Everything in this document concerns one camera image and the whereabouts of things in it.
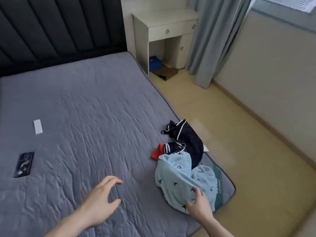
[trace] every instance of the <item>blue box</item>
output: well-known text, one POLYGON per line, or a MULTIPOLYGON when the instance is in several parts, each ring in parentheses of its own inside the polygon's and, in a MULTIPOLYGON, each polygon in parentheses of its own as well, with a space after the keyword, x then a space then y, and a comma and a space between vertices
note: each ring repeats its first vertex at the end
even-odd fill
POLYGON ((162 67, 161 60, 158 59, 158 57, 151 56, 149 57, 149 71, 155 71, 162 67))

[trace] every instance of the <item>drawer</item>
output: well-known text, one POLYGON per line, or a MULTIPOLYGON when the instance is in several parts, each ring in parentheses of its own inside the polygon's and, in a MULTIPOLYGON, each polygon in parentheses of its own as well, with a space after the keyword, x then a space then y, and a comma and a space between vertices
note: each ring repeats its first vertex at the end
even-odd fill
POLYGON ((148 40, 157 41, 170 37, 182 36, 193 33, 197 20, 171 23, 163 26, 153 26, 148 28, 148 40))

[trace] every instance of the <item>quilted mattress cover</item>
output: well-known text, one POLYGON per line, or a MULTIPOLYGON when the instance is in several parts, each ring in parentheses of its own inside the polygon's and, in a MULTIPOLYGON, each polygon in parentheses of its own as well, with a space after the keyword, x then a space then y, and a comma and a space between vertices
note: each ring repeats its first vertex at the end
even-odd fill
MULTIPOLYGON (((81 236, 190 236, 200 227, 167 204, 150 155, 178 121, 128 52, 0 79, 1 236, 45 235, 106 175, 116 212, 81 236), (33 120, 43 133, 35 135, 33 120), (34 151, 30 174, 13 178, 18 156, 34 151)), ((213 166, 205 153, 202 164, 213 166)), ((224 204, 235 187, 222 172, 224 204)))

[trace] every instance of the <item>light blue towel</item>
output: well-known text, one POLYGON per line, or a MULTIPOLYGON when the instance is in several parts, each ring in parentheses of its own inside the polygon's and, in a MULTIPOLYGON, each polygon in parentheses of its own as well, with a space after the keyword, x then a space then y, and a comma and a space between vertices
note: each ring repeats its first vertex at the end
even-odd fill
POLYGON ((160 187, 168 204, 189 214, 185 201, 194 204, 196 187, 205 192, 212 211, 215 211, 217 179, 208 166, 191 170, 191 156, 185 151, 161 155, 155 173, 156 186, 160 187))

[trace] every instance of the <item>bed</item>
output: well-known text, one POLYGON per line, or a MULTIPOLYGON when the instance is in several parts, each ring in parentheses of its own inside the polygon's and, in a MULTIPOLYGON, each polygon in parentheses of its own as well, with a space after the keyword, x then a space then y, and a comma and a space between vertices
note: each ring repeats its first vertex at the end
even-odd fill
MULTIPOLYGON (((120 207, 81 236, 197 231, 155 185, 150 155, 179 117, 127 52, 120 0, 0 0, 0 30, 1 235, 43 236, 106 175, 124 182, 109 196, 120 207), (30 151, 30 174, 13 178, 30 151)), ((225 205, 235 186, 221 174, 225 205)))

